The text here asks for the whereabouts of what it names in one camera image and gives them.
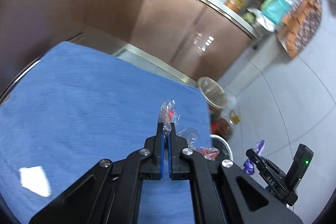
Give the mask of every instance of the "blue towel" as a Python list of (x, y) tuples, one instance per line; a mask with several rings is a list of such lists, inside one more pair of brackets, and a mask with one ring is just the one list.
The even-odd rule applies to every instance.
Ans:
[[(163, 102), (175, 100), (177, 130), (197, 128), (209, 145), (201, 93), (93, 49), (62, 42), (0, 107), (0, 193), (22, 224), (100, 159), (121, 160), (156, 133)], [(52, 195), (20, 184), (21, 167), (42, 166)], [(188, 181), (144, 181), (138, 223), (194, 223)]]

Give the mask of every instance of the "brown cabinet door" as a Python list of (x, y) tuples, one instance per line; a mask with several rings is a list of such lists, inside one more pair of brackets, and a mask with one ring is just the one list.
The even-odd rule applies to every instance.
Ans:
[(87, 25), (129, 42), (143, 0), (87, 0)]
[(217, 80), (239, 57), (250, 38), (217, 12), (207, 8), (172, 66), (197, 80)]
[(196, 0), (145, 0), (130, 44), (169, 64), (202, 7)]
[(0, 0), (0, 93), (35, 58), (82, 32), (86, 0)]

